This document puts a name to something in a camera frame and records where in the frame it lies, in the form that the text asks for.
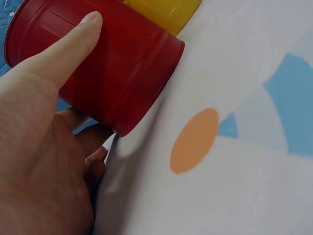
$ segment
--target hand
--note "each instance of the hand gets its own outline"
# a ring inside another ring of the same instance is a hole
[[[94,49],[100,13],[0,78],[0,229],[2,234],[87,234],[90,193],[105,171],[101,147],[112,134],[100,125],[76,136],[87,116],[54,113],[58,92]]]

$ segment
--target fingernail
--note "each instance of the fingernail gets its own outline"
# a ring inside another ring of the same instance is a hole
[[[86,15],[82,19],[82,21],[80,21],[80,23],[88,23],[90,21],[93,21],[97,17],[98,14],[99,13],[97,11],[90,12],[88,15]]]

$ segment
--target orange circle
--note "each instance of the orange circle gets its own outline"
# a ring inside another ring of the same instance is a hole
[[[181,131],[171,154],[171,170],[186,173],[195,168],[210,151],[219,131],[219,114],[206,109],[195,115]]]

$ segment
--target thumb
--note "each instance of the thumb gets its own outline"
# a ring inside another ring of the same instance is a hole
[[[95,48],[102,23],[99,12],[89,13],[68,35],[15,69],[48,79],[59,90]]]

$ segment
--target plastic cup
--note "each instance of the plastic cup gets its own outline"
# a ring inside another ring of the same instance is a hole
[[[194,15],[202,0],[123,0],[177,36]]]
[[[99,11],[99,43],[60,90],[60,97],[120,136],[139,123],[177,66],[184,42],[118,0],[25,0],[5,40],[11,67]]]

